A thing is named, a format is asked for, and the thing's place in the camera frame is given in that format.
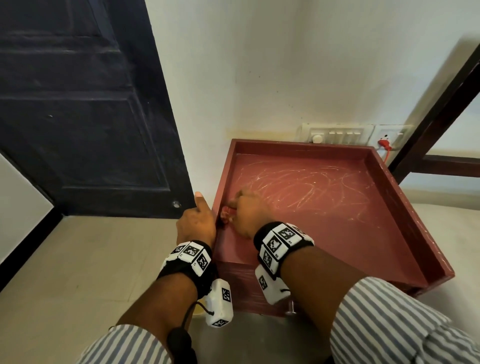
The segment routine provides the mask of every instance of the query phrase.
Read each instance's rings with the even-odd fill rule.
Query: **wrist strap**
[[[292,252],[314,246],[313,239],[293,224],[280,221],[270,222],[261,227],[253,238],[257,248],[258,261],[273,278],[280,277],[280,268]]]
[[[212,248],[199,240],[179,244],[164,260],[157,279],[174,273],[183,273],[192,280],[198,299],[206,296],[217,275]]]

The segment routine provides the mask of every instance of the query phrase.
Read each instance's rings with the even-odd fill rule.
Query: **black door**
[[[67,215],[193,206],[144,0],[0,1],[0,149]]]

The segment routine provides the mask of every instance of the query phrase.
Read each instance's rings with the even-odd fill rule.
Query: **red cable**
[[[390,146],[390,142],[386,139],[380,139],[378,141],[378,145],[384,147],[384,149],[387,151],[387,154],[384,158],[384,162],[387,162],[388,156],[390,155],[390,151],[392,150],[392,147]]]

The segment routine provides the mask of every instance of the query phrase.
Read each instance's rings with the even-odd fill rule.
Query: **red wooden tray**
[[[213,211],[243,186],[263,196],[280,221],[309,234],[315,245],[410,295],[455,274],[375,150],[233,139]],[[232,288],[234,309],[283,315],[256,281],[257,251],[231,226],[220,228],[214,259]]]

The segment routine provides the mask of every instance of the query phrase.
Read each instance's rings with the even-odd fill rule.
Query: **striped shirt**
[[[333,322],[337,364],[480,363],[480,349],[450,319],[378,278],[348,291]],[[94,342],[77,364],[171,363],[148,331],[119,325]]]

